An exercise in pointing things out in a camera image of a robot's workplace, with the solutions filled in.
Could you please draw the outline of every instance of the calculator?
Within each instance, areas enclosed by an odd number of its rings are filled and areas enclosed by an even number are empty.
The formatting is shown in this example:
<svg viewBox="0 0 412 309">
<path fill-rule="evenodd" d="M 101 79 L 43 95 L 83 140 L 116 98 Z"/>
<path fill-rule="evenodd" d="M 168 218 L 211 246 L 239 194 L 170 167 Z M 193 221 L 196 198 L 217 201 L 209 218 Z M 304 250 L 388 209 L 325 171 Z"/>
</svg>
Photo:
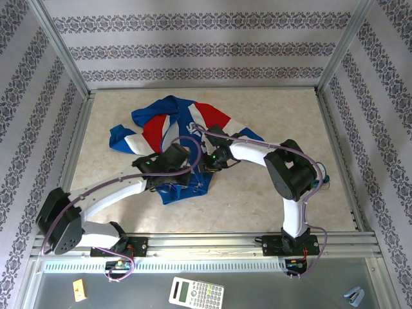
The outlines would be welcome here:
<svg viewBox="0 0 412 309">
<path fill-rule="evenodd" d="M 221 309 L 224 287 L 174 277 L 169 302 L 195 309 Z"/>
</svg>

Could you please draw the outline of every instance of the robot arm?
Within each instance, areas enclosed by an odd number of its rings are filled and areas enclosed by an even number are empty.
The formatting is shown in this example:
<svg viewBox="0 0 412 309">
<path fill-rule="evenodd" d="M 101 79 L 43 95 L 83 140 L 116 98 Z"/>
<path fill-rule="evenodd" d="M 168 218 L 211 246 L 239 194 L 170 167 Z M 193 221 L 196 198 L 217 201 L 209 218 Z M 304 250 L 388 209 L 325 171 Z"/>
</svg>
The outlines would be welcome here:
<svg viewBox="0 0 412 309">
<path fill-rule="evenodd" d="M 46 235 L 56 217 L 68 207 L 52 229 L 48 240 L 55 254 L 66 253 L 77 246 L 111 248 L 119 242 L 125 243 L 122 238 L 127 237 L 126 233 L 117 223 L 101 224 L 88 219 L 123 198 L 159 185 L 187 185 L 191 172 L 183 173 L 185 168 L 182 165 L 189 157 L 190 154 L 185 148 L 172 144 L 164 153 L 141 157 L 122 172 L 94 185 L 69 193 L 56 188 L 46 198 L 36 223 Z"/>
<path fill-rule="evenodd" d="M 209 131 L 224 134 L 219 127 L 212 127 Z M 209 135 L 207 138 L 216 150 L 210 155 L 203 156 L 200 170 L 221 170 L 227 167 L 229 159 L 247 160 L 266 166 L 277 192 L 283 197 L 285 219 L 281 233 L 285 252 L 292 252 L 293 248 L 301 245 L 310 232 L 304 217 L 303 196 L 313 188 L 316 179 L 312 165 L 304 158 L 288 151 L 273 151 L 268 147 L 232 142 Z M 293 140 L 276 145 L 301 152 Z M 69 194 L 57 188 L 49 193 L 37 218 L 37 224 L 46 234 L 53 220 L 72 201 L 73 196 L 77 199 L 76 207 L 72 206 L 64 213 L 49 239 L 54 253 L 63 254 L 76 246 L 113 248 L 119 242 L 124 243 L 122 237 L 125 237 L 126 233 L 114 222 L 89 222 L 87 220 L 90 216 L 127 196 L 139 194 L 164 183 L 187 185 L 190 173 L 158 177 L 149 174 L 178 171 L 188 158 L 189 153 L 182 146 L 172 144 L 164 153 L 139 158 L 131 167 L 95 185 Z M 147 176 L 136 176 L 141 173 Z"/>
</svg>

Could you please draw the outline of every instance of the jersey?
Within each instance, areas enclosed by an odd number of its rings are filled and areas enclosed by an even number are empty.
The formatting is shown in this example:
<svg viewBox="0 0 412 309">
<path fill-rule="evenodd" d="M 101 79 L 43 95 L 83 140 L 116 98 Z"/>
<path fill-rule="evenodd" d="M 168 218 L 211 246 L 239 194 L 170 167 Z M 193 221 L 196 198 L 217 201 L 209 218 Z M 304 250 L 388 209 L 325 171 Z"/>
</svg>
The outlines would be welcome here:
<svg viewBox="0 0 412 309">
<path fill-rule="evenodd" d="M 143 129 L 143 133 L 136 134 L 133 130 L 121 124 L 110 130 L 110 148 L 147 156 L 153 152 L 161 153 L 178 136 L 191 136 L 201 144 L 203 153 L 212 153 L 214 148 L 203 133 L 192 128 L 192 123 L 200 124 L 205 128 L 219 125 L 228 135 L 240 133 L 255 140 L 263 140 L 252 130 L 230 118 L 210 104 L 185 100 L 169 95 L 146 108 L 137 109 L 131 113 L 133 122 Z M 180 145 L 189 148 L 191 152 L 190 164 L 193 164 L 198 150 L 190 140 L 177 141 Z M 200 173 L 194 169 L 189 185 L 161 185 L 156 191 L 162 197 L 163 204 L 173 201 L 207 194 L 213 173 Z"/>
</svg>

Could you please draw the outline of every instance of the white wall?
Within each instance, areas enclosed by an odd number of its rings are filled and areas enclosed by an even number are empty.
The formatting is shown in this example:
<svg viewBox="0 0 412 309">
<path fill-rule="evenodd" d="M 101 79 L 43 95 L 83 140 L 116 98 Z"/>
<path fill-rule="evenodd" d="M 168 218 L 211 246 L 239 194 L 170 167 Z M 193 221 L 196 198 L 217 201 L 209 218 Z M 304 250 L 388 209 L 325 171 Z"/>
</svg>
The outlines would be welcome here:
<svg viewBox="0 0 412 309">
<path fill-rule="evenodd" d="M 25 1 L 1 1 L 0 20 L 0 308 L 13 308 L 82 98 Z"/>
<path fill-rule="evenodd" d="M 314 86 L 359 0 L 44 0 L 90 89 Z"/>
<path fill-rule="evenodd" d="M 412 9 L 377 1 L 324 96 L 364 220 L 412 308 Z"/>
</svg>

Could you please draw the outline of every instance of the marble-patterned floor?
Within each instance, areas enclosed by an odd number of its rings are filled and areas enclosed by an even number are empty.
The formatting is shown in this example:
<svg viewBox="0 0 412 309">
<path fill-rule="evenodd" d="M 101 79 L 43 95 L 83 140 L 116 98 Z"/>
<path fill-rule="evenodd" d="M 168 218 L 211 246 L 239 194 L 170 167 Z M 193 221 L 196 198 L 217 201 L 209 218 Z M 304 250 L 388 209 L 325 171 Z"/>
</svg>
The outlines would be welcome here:
<svg viewBox="0 0 412 309">
<path fill-rule="evenodd" d="M 312 89 L 172 89 L 98 93 L 91 111 L 71 188 L 91 185 L 129 165 L 135 155 L 111 150 L 109 130 L 123 124 L 141 132 L 130 113 L 167 95 L 209 103 L 268 142 L 296 140 L 326 165 L 330 188 L 308 205 L 308 221 L 328 231 L 354 230 L 323 120 Z M 267 170 L 242 162 L 217 173 L 205 196 L 162 205 L 157 193 L 130 196 L 91 219 L 118 222 L 126 232 L 280 231 L 283 201 Z"/>
</svg>

